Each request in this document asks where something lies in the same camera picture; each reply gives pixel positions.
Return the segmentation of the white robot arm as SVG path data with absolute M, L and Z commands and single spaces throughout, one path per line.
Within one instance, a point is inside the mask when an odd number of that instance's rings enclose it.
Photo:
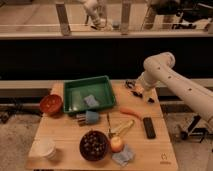
M 213 127 L 213 91 L 178 74 L 173 70 L 174 65 L 175 56 L 170 52 L 146 58 L 144 71 L 137 78 L 143 93 L 148 95 L 160 81 Z

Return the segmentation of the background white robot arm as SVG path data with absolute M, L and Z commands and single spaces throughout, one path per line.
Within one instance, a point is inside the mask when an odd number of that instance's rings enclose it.
M 104 29 L 108 25 L 107 0 L 78 0 L 97 29 Z

